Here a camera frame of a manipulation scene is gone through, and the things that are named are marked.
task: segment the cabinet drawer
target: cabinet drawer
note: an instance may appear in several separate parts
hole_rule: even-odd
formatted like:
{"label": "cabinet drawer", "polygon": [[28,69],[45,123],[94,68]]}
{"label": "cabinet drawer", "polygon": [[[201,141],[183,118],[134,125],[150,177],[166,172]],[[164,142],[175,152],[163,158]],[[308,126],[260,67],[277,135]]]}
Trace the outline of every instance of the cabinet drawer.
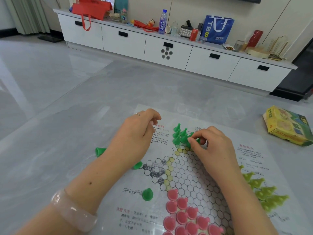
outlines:
{"label": "cabinet drawer", "polygon": [[80,18],[58,14],[62,33],[66,41],[103,50],[101,24],[92,22],[89,31],[85,31]]}
{"label": "cabinet drawer", "polygon": [[147,35],[144,60],[185,70],[192,46]]}
{"label": "cabinet drawer", "polygon": [[136,59],[143,59],[146,35],[112,26],[102,26],[103,49]]}
{"label": "cabinet drawer", "polygon": [[290,71],[291,69],[241,58],[228,81],[273,91]]}
{"label": "cabinet drawer", "polygon": [[194,46],[186,71],[227,81],[239,60],[240,57]]}

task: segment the red plastic bag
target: red plastic bag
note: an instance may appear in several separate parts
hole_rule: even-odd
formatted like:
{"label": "red plastic bag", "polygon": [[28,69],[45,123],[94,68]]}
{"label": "red plastic bag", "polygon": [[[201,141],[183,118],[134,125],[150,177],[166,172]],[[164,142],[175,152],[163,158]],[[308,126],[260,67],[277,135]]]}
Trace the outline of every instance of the red plastic bag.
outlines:
{"label": "red plastic bag", "polygon": [[[79,0],[79,4],[73,3],[73,14],[81,15],[83,28],[85,31],[89,31],[91,28],[91,18],[103,20],[107,11],[112,10],[112,4],[107,1],[101,0]],[[90,26],[86,29],[84,16],[88,16]]]}
{"label": "red plastic bag", "polygon": [[146,32],[153,32],[153,31],[159,31],[159,27],[153,27],[153,26],[148,26],[138,20],[134,21],[134,26],[139,27],[139,28],[143,28],[144,31]]}

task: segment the cardboard box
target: cardboard box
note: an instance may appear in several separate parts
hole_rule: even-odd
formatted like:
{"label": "cardboard box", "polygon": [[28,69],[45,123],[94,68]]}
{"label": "cardboard box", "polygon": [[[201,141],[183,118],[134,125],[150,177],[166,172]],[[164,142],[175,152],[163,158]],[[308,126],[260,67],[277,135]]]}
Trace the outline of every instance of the cardboard box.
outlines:
{"label": "cardboard box", "polygon": [[312,131],[304,116],[272,106],[263,118],[270,134],[301,146],[313,144]]}

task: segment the bracelet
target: bracelet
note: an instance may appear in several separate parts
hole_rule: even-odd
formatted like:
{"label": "bracelet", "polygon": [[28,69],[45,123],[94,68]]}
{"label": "bracelet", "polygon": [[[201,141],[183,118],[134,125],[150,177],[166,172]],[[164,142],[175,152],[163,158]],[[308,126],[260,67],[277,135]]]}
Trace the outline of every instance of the bracelet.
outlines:
{"label": "bracelet", "polygon": [[79,208],[63,189],[54,194],[51,204],[70,225],[81,232],[89,232],[97,222],[97,215]]}

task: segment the blue shopping bag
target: blue shopping bag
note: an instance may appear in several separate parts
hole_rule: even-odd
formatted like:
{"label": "blue shopping bag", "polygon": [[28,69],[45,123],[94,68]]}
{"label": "blue shopping bag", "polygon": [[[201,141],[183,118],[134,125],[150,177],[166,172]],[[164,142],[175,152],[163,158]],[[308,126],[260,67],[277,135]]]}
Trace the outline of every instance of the blue shopping bag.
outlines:
{"label": "blue shopping bag", "polygon": [[206,16],[201,36],[207,37],[210,43],[225,43],[234,21],[232,18]]}

